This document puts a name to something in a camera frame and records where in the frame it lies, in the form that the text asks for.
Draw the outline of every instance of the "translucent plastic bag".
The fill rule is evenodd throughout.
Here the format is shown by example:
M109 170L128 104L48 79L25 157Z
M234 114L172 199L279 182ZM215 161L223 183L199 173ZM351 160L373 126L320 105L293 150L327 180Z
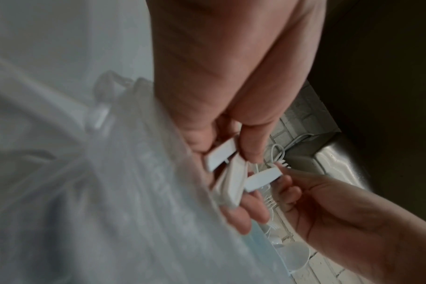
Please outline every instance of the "translucent plastic bag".
M288 282L225 224L152 89L103 75L84 149L6 189L0 283Z

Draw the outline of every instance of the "plastic bag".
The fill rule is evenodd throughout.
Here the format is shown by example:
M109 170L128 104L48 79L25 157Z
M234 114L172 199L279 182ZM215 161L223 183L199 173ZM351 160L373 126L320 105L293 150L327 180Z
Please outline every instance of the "plastic bag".
M102 76L84 149L3 192L0 283L288 282L227 227L152 88Z

